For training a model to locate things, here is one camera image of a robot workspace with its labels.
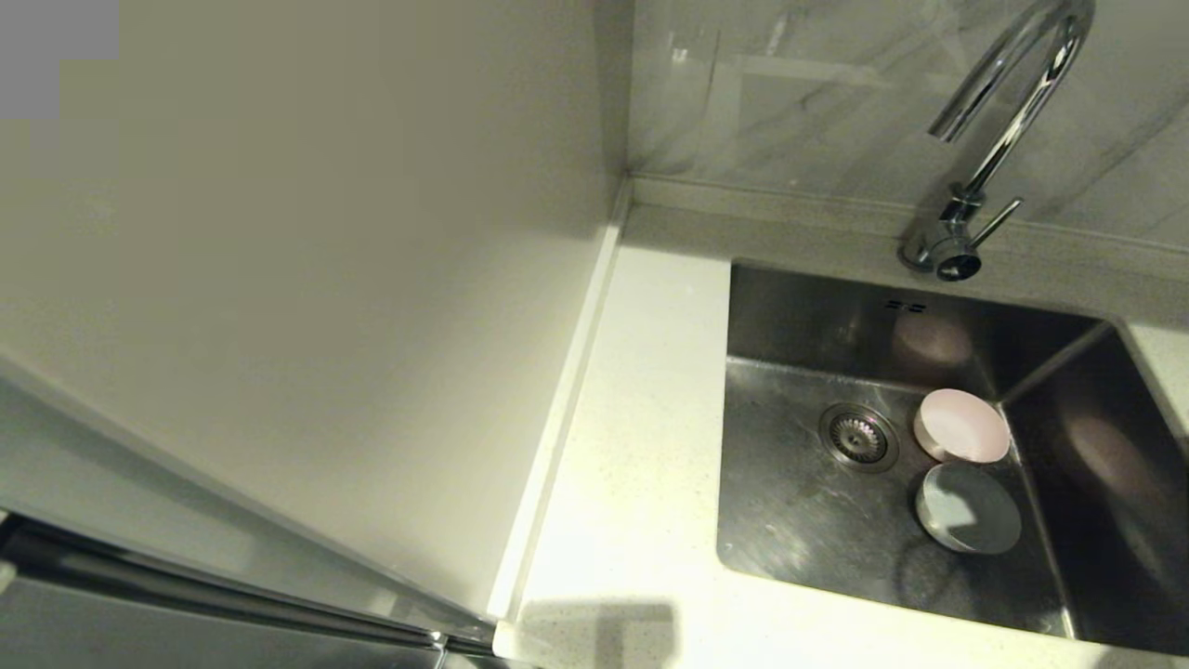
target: drain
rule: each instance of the drain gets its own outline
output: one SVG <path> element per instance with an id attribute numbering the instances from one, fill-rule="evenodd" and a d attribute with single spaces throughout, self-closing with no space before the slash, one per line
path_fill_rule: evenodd
<path id="1" fill-rule="evenodd" d="M 863 472 L 895 465 L 899 444 L 887 419 L 862 405 L 835 405 L 822 415 L 822 444 L 838 462 Z"/>

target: white countertop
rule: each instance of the white countertop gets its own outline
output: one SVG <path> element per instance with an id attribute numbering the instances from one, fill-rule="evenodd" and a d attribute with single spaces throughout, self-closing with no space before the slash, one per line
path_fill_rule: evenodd
<path id="1" fill-rule="evenodd" d="M 841 248 L 867 261 L 841 263 Z M 1189 668 L 1189 658 L 945 618 L 719 563 L 730 258 L 920 286 L 893 248 L 889 238 L 853 231 L 634 210 L 518 620 L 501 624 L 497 652 L 547 669 Z M 995 253 L 965 292 L 1121 314 L 1184 435 L 1189 288 L 1093 267 L 1063 267 L 1053 280 L 1036 264 Z"/>

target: faucet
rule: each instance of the faucet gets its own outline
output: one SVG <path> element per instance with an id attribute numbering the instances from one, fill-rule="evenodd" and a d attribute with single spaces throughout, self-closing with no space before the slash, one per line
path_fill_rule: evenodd
<path id="1" fill-rule="evenodd" d="M 1093 23 L 1094 0 L 1038 0 L 999 36 L 979 64 L 970 70 L 929 128 L 930 134 L 943 141 L 955 141 L 1004 78 L 1040 38 L 1053 31 L 1057 33 L 1036 84 L 1020 102 L 999 139 L 990 145 L 974 176 L 965 184 L 952 183 L 950 203 L 940 216 L 923 225 L 900 246 L 900 259 L 905 264 L 917 271 L 932 271 L 942 280 L 970 278 L 982 267 L 979 245 L 1024 203 L 1020 197 L 1013 198 L 971 236 L 968 223 L 986 201 L 983 188 L 1069 74 Z"/>

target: sink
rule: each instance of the sink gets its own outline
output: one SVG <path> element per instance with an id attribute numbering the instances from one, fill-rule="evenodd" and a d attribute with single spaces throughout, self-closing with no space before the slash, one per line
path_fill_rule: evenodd
<path id="1" fill-rule="evenodd" d="M 913 512 L 937 462 L 912 417 L 943 387 L 1011 429 L 980 466 L 1023 517 L 1002 555 L 951 553 Z M 1106 320 L 736 264 L 722 463 L 730 569 L 1189 655 L 1184 447 Z"/>

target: refrigerator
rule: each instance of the refrigerator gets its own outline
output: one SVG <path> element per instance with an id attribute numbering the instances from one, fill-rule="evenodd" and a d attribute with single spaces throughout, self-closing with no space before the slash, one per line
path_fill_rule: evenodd
<path id="1" fill-rule="evenodd" d="M 19 516 L 0 524 L 8 669 L 526 669 L 490 649 L 253 592 Z"/>

